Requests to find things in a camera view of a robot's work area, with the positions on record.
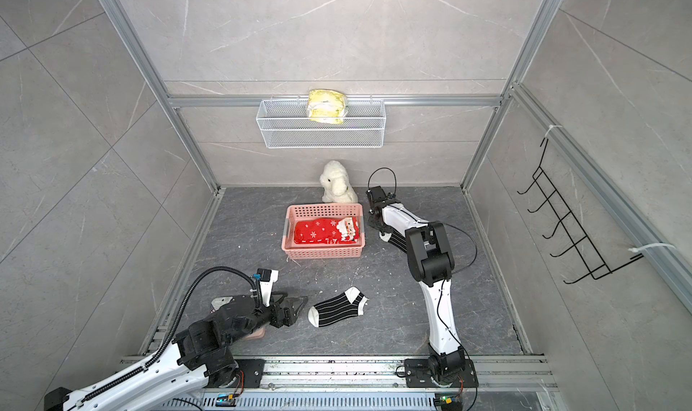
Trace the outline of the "red snowflake sock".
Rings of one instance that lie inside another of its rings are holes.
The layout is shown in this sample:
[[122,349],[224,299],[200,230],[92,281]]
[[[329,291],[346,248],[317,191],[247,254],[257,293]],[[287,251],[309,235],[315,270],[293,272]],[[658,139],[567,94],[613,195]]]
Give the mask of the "red snowflake sock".
[[294,243],[297,245],[354,245],[360,239],[357,218],[316,218],[296,223]]

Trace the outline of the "pink plastic basket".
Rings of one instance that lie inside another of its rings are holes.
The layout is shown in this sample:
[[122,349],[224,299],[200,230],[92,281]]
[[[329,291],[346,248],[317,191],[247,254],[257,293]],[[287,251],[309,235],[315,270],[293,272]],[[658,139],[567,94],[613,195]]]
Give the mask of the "pink plastic basket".
[[362,205],[288,207],[282,250],[292,260],[358,258],[365,246]]

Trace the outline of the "black white striped sock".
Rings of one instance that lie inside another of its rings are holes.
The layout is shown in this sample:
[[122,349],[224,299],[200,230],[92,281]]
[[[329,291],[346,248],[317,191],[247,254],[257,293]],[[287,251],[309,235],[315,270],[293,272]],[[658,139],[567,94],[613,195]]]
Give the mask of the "black white striped sock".
[[368,298],[356,287],[347,289],[332,299],[312,306],[307,313],[309,323],[317,328],[332,326],[352,317],[364,314]]

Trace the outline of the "yellow packet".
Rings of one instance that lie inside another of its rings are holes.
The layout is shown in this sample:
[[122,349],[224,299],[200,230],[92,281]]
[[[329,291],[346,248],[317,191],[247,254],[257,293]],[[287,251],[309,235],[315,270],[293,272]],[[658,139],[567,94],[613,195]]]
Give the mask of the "yellow packet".
[[340,125],[348,112],[348,98],[335,90],[310,90],[307,117],[316,123]]

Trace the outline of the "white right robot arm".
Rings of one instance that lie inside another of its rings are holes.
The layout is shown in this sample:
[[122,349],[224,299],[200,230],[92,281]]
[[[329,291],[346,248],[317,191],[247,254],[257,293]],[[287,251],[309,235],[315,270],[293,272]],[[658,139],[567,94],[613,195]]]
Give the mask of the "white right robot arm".
[[416,216],[380,186],[367,189],[366,194],[369,225],[378,230],[381,240],[407,255],[410,273],[423,292],[432,382],[440,387],[456,382],[477,387],[473,362],[455,326],[451,299],[455,261],[445,226]]

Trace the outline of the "pink case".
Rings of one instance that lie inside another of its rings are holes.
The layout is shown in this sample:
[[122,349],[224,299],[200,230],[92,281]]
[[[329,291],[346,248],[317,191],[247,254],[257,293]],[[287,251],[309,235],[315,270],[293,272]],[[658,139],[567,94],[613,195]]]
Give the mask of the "pink case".
[[266,327],[263,326],[259,330],[255,331],[254,333],[245,337],[245,339],[246,340],[257,340],[257,339],[261,339],[261,338],[265,337],[265,335],[266,335]]

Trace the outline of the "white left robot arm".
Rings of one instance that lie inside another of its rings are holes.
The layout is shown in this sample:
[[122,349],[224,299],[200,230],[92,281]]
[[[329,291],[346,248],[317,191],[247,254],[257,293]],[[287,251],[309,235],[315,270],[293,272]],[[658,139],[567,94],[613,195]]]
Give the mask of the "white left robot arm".
[[[216,272],[233,274],[250,287],[248,302],[235,299],[180,330],[179,323],[196,287]],[[264,326],[293,326],[306,306],[305,297],[273,290],[275,270],[248,275],[216,266],[202,272],[187,289],[159,348],[127,369],[83,389],[57,388],[44,398],[47,410],[150,410],[179,395],[224,388],[241,380],[232,355],[235,343]]]

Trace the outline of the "black wall hook rack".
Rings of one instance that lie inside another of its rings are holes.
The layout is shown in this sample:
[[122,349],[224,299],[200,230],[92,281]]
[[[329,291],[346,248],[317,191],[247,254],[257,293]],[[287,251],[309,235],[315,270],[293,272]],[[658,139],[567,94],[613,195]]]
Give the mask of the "black wall hook rack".
[[585,279],[599,281],[607,276],[622,270],[623,268],[637,263],[644,258],[643,254],[635,253],[628,261],[617,266],[611,266],[602,252],[596,247],[580,219],[571,208],[566,198],[553,182],[544,168],[544,159],[547,155],[549,140],[542,139],[540,142],[541,155],[537,166],[531,174],[529,185],[522,191],[517,191],[519,196],[536,194],[541,199],[536,207],[528,207],[527,213],[535,215],[544,210],[551,212],[555,219],[553,230],[547,234],[541,234],[545,241],[553,240],[556,236],[567,238],[568,244],[558,253],[549,253],[551,259],[560,259],[567,254],[576,254],[578,265],[584,268],[584,273],[575,279],[563,279],[565,285],[575,285]]

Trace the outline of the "white plush toy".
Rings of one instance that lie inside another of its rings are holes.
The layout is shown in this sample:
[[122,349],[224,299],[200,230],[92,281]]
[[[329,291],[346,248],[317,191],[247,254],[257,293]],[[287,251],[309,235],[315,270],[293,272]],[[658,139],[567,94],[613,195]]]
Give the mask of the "white plush toy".
[[359,202],[345,167],[338,161],[330,161],[324,166],[320,183],[324,189],[322,196],[324,203],[355,204]]

